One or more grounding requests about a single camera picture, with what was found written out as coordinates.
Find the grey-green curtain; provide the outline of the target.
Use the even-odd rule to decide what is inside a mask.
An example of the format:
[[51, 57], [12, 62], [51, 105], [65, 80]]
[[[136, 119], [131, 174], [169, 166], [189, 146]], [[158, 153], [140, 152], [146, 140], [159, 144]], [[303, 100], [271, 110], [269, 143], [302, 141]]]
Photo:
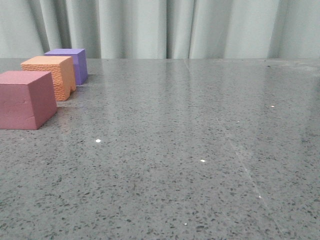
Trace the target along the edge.
[[0, 55], [83, 48], [89, 58], [318, 58], [317, 0], [3, 0]]

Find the pink foam cube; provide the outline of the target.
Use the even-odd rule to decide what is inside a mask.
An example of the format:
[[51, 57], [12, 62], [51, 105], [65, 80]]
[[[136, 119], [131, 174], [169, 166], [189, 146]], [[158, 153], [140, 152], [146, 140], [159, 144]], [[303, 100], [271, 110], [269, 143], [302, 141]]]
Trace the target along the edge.
[[37, 130], [57, 112], [49, 71], [6, 71], [0, 75], [0, 128]]

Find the purple foam cube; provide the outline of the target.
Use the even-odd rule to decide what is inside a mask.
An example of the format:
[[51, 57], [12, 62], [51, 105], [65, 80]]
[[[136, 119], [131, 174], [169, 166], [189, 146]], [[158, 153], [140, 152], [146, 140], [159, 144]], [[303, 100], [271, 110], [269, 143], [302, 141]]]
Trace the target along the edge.
[[87, 57], [84, 48], [56, 48], [46, 52], [44, 55], [72, 57], [76, 85], [82, 85], [87, 80]]

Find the orange foam cube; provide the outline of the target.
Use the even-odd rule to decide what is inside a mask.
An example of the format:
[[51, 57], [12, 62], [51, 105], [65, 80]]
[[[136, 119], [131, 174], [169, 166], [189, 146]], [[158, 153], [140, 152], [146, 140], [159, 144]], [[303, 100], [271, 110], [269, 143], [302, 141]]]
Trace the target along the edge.
[[35, 56], [21, 64], [23, 71], [51, 72], [55, 99], [66, 101], [76, 90], [76, 79], [71, 56]]

